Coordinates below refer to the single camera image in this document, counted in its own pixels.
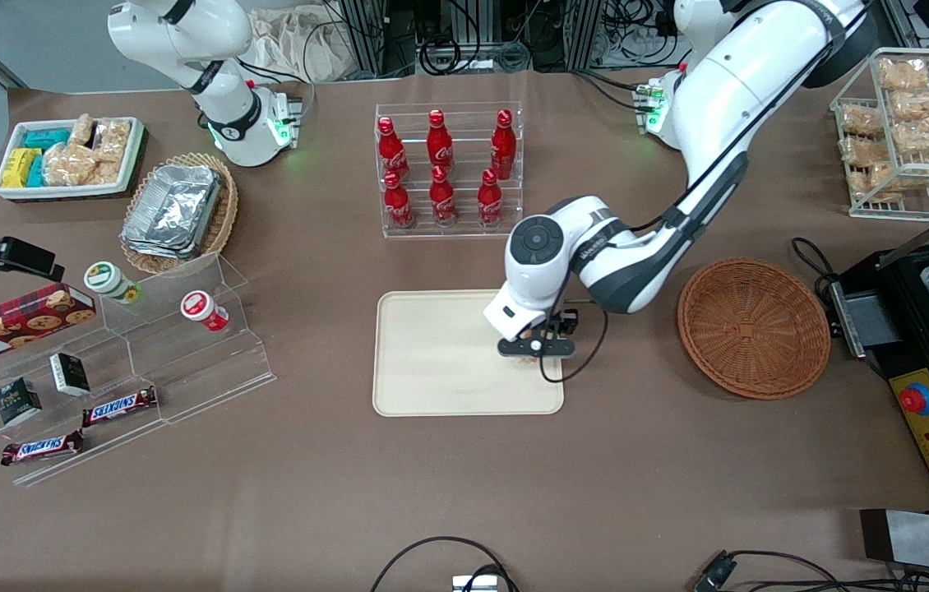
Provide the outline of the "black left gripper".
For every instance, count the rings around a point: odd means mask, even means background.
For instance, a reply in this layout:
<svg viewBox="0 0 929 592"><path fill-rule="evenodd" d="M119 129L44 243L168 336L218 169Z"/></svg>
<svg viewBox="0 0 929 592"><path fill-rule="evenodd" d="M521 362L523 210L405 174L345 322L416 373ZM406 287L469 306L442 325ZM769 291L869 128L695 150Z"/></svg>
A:
<svg viewBox="0 0 929 592"><path fill-rule="evenodd" d="M497 351L503 357L573 358L576 329L577 316L552 316L521 332L516 340L499 340Z"/></svg>

